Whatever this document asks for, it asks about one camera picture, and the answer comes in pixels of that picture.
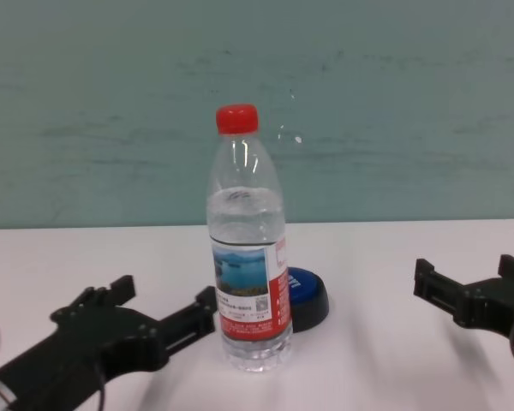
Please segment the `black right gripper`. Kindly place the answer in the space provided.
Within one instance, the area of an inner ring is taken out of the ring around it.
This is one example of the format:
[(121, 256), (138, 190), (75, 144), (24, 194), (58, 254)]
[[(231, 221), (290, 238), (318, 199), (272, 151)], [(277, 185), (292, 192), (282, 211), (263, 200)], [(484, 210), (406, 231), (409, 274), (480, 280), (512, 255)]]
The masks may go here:
[(439, 274), (426, 259), (417, 259), (413, 294), (450, 314), (460, 327), (509, 337), (514, 325), (512, 255), (500, 256), (499, 276), (464, 285)]

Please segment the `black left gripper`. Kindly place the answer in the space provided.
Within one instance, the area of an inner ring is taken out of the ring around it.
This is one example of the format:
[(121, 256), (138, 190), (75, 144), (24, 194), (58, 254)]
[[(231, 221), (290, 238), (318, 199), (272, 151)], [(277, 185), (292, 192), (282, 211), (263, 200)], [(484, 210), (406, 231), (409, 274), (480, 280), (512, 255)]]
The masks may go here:
[(213, 286), (159, 322), (120, 307), (135, 296), (134, 278), (109, 288), (88, 287), (51, 319), (56, 330), (0, 367), (14, 396), (10, 410), (74, 410), (108, 382), (132, 372), (155, 372), (187, 346), (215, 332)]

